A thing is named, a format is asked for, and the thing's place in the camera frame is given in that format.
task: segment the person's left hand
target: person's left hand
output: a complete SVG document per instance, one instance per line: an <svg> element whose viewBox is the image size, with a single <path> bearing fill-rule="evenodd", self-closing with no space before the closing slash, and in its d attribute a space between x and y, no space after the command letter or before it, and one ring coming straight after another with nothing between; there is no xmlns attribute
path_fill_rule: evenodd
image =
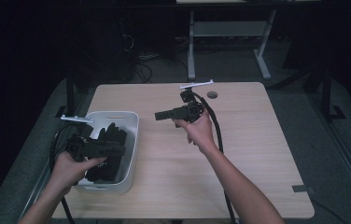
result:
<svg viewBox="0 0 351 224"><path fill-rule="evenodd" d="M47 188L60 190L67 194L71 187L85 177L85 172L106 158L92 158L88 161L74 161L71 155L64 151L57 157Z"/></svg>

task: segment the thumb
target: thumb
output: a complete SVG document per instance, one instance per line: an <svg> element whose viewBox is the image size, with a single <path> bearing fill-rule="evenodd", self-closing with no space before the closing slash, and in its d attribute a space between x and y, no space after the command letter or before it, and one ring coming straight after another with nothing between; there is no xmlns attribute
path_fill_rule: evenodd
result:
<svg viewBox="0 0 351 224"><path fill-rule="evenodd" d="M102 163L105 160L106 160L106 157L103 157L103 158L92 158L92 159L90 159L88 161L83 161L82 162L82 164L83 164L82 168L85 171L87 171L87 170L91 169L93 166L96 166L96 165Z"/></svg>
<svg viewBox="0 0 351 224"><path fill-rule="evenodd" d="M173 119L173 122L175 123L175 125L180 126L180 127L184 128L184 129L188 125L188 123L185 120L183 120L183 119Z"/></svg>

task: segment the hand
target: hand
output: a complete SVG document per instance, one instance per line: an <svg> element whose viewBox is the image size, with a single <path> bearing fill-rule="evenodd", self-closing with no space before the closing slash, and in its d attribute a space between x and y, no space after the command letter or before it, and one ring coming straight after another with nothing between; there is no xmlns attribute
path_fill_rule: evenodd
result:
<svg viewBox="0 0 351 224"><path fill-rule="evenodd" d="M217 147L213 137L213 125L207 109L204 109L202 115L193 123L188 123L183 119L173 119L173 122L187 132L188 143L193 142L203 154L206 150Z"/></svg>
<svg viewBox="0 0 351 224"><path fill-rule="evenodd" d="M106 158L93 158L88 161L77 162L68 152L62 152L57 157L47 188L61 190L67 194L71 187L85 177L85 172L96 166Z"/></svg>

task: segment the white container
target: white container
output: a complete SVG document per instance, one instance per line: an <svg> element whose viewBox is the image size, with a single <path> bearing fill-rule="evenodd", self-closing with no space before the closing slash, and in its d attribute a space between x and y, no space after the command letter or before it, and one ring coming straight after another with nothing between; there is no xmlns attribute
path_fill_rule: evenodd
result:
<svg viewBox="0 0 351 224"><path fill-rule="evenodd" d="M93 128L91 133L93 139L97 139L100 130L107 129L111 123L115 123L120 130L125 131L127 133L126 151L114 181L91 182L84 178L78 182L76 188L90 192L124 193L128 191L132 187L137 159L139 140L137 114L131 111L97 111L90 113L86 118L94 120L93 123L88 123Z"/></svg>

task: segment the gray carpet floor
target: gray carpet floor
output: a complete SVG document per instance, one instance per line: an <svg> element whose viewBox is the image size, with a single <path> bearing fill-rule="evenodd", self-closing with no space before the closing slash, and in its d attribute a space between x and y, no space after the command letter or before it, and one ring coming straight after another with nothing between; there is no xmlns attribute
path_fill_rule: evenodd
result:
<svg viewBox="0 0 351 224"><path fill-rule="evenodd" d="M211 78L215 82L258 81L269 87L296 72L282 68L289 43L271 41L264 58L273 77L270 80L263 79L252 52L256 44L248 43L238 50L197 53L195 82L205 82ZM180 52L176 55L176 60L160 57L144 62L144 65L149 66L152 71L149 83L186 82L188 77L186 61L186 52ZM141 69L148 76L146 67ZM317 109L316 99L320 98L320 91L313 94L305 93L302 90L305 80L306 77L302 77L281 90L268 91L316 210L315 216L310 219L287 219L286 222L351 223L351 174L341 157L337 143L329 132L329 124L322 119ZM136 74L130 83L142 83L142 78ZM92 88L88 93L76 92L79 116L86 115L94 90L95 88ZM342 137L351 154L351 99L344 87L336 81L333 81L332 85L331 102L343 110L346 119L335 120L330 127ZM50 96L0 188L0 223L16 223L31 195L32 200L34 199L39 189L36 188L36 182L48 162L52 136L63 125L63 122L54 116L59 107L65 104L63 81ZM103 224L120 223L120 220L77 219L76 222ZM52 220L52 223L67 223L67 221L56 219Z"/></svg>

